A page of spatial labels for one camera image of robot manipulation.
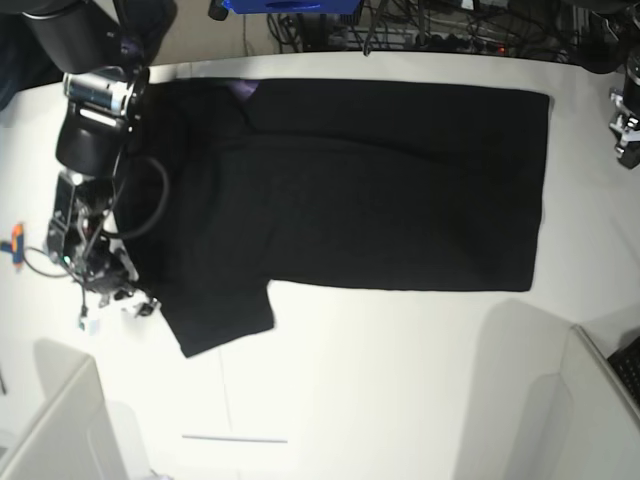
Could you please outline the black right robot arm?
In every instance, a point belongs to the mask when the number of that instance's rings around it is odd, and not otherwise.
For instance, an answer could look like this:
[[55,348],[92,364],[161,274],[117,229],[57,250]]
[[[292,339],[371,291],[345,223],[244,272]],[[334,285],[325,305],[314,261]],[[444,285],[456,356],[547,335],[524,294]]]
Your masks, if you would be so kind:
[[141,119],[148,63],[142,44],[128,28],[121,2],[114,16],[92,1],[28,1],[20,13],[63,72],[67,99],[56,145],[62,169],[45,252],[83,295],[99,295],[100,307],[106,307],[141,291],[123,243],[151,230],[169,200],[166,169],[157,159],[143,156],[141,162],[161,181],[155,210],[128,231],[106,228],[127,183],[118,170],[131,158],[129,143]]

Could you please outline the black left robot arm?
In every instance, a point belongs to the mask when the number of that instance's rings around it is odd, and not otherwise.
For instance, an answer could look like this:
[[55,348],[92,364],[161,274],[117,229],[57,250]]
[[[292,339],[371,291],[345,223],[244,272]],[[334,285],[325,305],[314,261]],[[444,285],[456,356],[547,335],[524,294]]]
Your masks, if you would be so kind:
[[574,7],[594,15],[604,35],[613,44],[602,60],[581,60],[593,73],[611,73],[622,68],[624,84],[612,88],[609,99],[614,113],[608,128],[616,139],[615,154],[628,170],[639,167],[639,2],[569,1]]

